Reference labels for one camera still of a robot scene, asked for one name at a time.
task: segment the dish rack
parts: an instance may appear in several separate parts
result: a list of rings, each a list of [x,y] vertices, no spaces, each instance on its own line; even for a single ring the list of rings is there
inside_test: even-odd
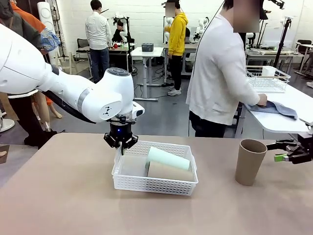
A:
[[[264,76],[263,67],[264,66],[246,66],[246,76],[252,87],[257,92],[284,93],[291,76],[274,67],[271,67],[275,70],[274,76]]]
[[[149,178],[146,169],[146,160],[151,147],[155,147],[186,158],[190,161],[194,181],[167,180]],[[185,145],[138,141],[131,149],[127,149],[125,155],[121,155],[121,149],[117,150],[112,171],[114,188],[122,190],[155,192],[190,196],[198,183],[197,166],[191,148]]]

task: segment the green tape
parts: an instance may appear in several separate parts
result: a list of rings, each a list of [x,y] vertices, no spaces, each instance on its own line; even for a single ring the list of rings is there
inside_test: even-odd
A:
[[[274,160],[276,163],[283,162],[284,157],[286,157],[286,156],[287,156],[287,154],[277,154],[277,155],[275,155]]]

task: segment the yellow hoodie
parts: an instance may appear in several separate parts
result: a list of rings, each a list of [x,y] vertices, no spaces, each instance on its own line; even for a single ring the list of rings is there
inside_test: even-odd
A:
[[[185,51],[185,37],[188,19],[185,13],[179,13],[172,26],[166,31],[170,32],[169,54],[182,56]]]

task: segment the gray box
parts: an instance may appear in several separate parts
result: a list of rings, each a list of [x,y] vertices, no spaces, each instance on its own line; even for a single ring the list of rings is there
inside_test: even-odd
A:
[[[153,43],[143,43],[141,44],[142,52],[152,52],[154,50]]]

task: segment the white shirt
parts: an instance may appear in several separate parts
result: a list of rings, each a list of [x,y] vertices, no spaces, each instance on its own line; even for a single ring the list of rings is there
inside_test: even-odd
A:
[[[93,50],[103,50],[112,47],[112,34],[107,18],[94,11],[86,19],[86,36],[89,47]]]
[[[246,78],[241,37],[218,15],[198,46],[186,103],[201,119],[231,125],[239,101],[256,105],[260,98]]]

